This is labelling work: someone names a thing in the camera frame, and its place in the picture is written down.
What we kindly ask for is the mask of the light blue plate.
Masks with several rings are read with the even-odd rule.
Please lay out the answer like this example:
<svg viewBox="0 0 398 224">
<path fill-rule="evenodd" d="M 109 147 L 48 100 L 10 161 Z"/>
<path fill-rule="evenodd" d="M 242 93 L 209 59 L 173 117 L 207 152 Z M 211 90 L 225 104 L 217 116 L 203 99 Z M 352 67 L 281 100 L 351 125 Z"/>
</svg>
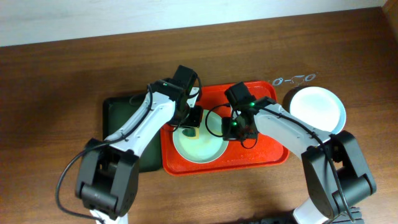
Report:
<svg viewBox="0 0 398 224">
<path fill-rule="evenodd" d="M 322 131 L 338 134 L 346 124 L 343 102 L 330 90 L 308 86 L 293 94 L 289 113 L 299 120 Z"/>
</svg>

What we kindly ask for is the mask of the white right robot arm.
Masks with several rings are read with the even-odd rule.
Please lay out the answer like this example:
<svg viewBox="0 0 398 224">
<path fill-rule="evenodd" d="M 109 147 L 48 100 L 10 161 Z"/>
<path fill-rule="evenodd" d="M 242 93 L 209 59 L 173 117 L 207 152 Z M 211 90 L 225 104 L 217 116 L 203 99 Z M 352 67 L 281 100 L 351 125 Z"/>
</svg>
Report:
<svg viewBox="0 0 398 224">
<path fill-rule="evenodd" d="M 376 192 L 376 182 L 356 138 L 332 134 L 286 112 L 269 97 L 257 99 L 237 83 L 225 91 L 231 115 L 222 119 L 225 141 L 268 136 L 303 164 L 309 198 L 291 212 L 259 223 L 357 223 L 355 205 Z"/>
</svg>

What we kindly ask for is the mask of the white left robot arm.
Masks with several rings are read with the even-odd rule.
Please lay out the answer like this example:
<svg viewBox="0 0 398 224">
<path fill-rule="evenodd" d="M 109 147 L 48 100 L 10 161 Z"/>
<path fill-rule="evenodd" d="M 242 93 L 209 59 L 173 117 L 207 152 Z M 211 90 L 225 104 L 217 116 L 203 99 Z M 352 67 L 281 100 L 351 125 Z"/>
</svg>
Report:
<svg viewBox="0 0 398 224">
<path fill-rule="evenodd" d="M 129 211 L 137 194 L 139 159 L 166 124 L 178 128 L 200 126 L 203 109 L 195 104 L 201 88 L 197 73 L 178 66 L 172 78 L 147 86 L 137 111 L 104 140 L 90 139 L 82 155 L 75 195 L 96 215 L 97 223 L 116 221 Z"/>
</svg>

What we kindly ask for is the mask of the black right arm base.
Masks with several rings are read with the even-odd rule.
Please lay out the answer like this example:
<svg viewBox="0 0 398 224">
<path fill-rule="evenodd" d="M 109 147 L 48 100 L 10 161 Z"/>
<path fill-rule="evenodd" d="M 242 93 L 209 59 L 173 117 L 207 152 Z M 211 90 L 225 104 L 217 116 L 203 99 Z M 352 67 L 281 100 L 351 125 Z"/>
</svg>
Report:
<svg viewBox="0 0 398 224">
<path fill-rule="evenodd" d="M 365 221 L 362 218 L 362 213 L 359 207 L 351 207 L 350 212 L 355 220 L 353 223 L 346 213 L 342 213 L 339 217 L 335 218 L 332 221 L 324 221 L 322 223 L 331 223 L 331 224 L 365 224 Z M 252 221 L 246 221 L 245 223 L 249 224 L 298 224 L 298 222 L 293 217 L 293 212 L 284 213 L 282 216 L 278 217 L 265 217 Z"/>
</svg>

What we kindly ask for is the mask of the green yellow sponge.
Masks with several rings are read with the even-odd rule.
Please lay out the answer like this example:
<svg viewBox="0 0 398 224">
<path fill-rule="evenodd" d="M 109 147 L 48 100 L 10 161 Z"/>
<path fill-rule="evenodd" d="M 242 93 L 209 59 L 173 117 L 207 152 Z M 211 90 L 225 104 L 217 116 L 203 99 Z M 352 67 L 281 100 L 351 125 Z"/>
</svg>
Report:
<svg viewBox="0 0 398 224">
<path fill-rule="evenodd" d="M 198 139 L 199 138 L 199 128 L 196 128 L 196 127 L 184 128 L 182 130 L 182 134 L 187 139 Z"/>
</svg>

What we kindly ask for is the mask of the light green plate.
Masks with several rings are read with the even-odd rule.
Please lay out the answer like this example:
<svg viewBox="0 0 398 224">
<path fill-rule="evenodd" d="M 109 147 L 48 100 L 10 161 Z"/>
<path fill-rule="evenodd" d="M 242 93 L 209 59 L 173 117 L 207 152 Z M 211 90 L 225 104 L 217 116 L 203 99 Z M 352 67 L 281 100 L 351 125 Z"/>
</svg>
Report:
<svg viewBox="0 0 398 224">
<path fill-rule="evenodd" d="M 205 118 L 208 110 L 203 110 L 200 127 L 195 136 L 188 135 L 188 129 L 179 128 L 173 133 L 173 144 L 177 152 L 187 161 L 204 164 L 217 160 L 228 147 L 228 141 L 216 137 L 208 132 Z"/>
</svg>

